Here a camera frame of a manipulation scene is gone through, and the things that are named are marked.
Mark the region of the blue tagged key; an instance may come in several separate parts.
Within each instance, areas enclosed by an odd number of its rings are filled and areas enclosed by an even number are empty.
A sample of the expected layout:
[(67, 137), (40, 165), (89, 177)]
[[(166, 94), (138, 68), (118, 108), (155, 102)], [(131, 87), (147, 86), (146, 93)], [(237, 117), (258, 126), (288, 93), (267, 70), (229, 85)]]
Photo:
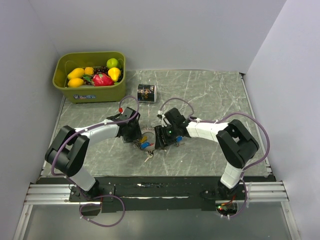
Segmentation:
[(182, 146), (182, 145), (184, 145), (185, 143), (183, 142), (183, 137), (182, 136), (178, 136), (177, 138), (176, 138), (176, 141), (175, 141), (175, 146), (176, 147), (179, 147), (179, 146)]

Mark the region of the large silver keyring with rings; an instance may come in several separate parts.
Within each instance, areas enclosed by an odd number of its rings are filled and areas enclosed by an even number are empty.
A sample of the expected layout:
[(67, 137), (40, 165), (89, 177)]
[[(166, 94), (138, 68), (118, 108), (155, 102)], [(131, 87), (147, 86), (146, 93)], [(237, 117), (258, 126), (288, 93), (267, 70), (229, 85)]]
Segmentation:
[(152, 159), (155, 151), (156, 133), (153, 127), (145, 127), (141, 130), (141, 138), (134, 141), (133, 147), (139, 149), (146, 154), (146, 163)]

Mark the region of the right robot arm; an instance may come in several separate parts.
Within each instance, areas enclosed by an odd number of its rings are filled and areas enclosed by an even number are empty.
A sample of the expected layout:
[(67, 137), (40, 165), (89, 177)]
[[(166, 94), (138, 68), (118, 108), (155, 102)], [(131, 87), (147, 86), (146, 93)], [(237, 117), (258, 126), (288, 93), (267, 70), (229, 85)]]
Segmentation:
[(240, 120), (218, 123), (190, 116), (185, 118), (177, 108), (158, 111), (161, 124), (154, 127), (156, 150), (178, 144), (179, 137), (200, 138), (219, 144), (226, 159), (226, 167), (217, 184), (219, 195), (230, 199), (236, 193), (247, 162), (260, 146)]

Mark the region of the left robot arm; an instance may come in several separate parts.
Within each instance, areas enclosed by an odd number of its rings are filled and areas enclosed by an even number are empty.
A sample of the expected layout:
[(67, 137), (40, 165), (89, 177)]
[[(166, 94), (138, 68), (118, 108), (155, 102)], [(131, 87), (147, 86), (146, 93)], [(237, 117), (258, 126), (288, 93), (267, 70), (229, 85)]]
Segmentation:
[(93, 125), (63, 126), (45, 153), (44, 159), (51, 164), (51, 174), (55, 175), (55, 170), (59, 170), (80, 188), (87, 201), (95, 200), (101, 195), (99, 181), (83, 166), (88, 148), (113, 138), (122, 138), (124, 143), (137, 141), (142, 137), (139, 119), (137, 110), (126, 107), (124, 112)]

